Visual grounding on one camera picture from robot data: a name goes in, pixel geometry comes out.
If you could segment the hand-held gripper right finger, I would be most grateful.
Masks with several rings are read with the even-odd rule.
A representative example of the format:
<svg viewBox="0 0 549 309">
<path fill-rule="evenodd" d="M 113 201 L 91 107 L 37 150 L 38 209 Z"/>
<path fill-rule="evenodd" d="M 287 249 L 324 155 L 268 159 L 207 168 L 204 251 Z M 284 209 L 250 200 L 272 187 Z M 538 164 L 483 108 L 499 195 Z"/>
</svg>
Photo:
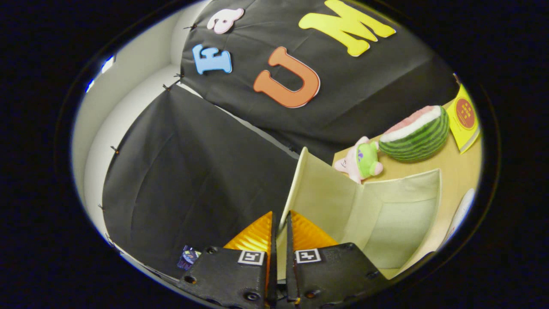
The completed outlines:
<svg viewBox="0 0 549 309">
<path fill-rule="evenodd" d="M 339 244 L 296 211 L 287 216 L 287 302 L 338 308 L 380 293 L 389 281 L 352 242 Z"/>
</svg>

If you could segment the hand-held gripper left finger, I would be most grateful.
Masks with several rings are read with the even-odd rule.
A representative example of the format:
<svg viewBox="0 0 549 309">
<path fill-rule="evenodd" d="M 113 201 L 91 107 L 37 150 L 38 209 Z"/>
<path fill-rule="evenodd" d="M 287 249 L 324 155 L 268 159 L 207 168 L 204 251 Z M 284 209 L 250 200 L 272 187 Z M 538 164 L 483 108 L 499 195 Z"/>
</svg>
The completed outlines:
<svg viewBox="0 0 549 309">
<path fill-rule="evenodd" d="M 277 301 L 276 216 L 265 213 L 222 247 L 209 246 L 178 288 L 231 309 L 266 309 Z"/>
</svg>

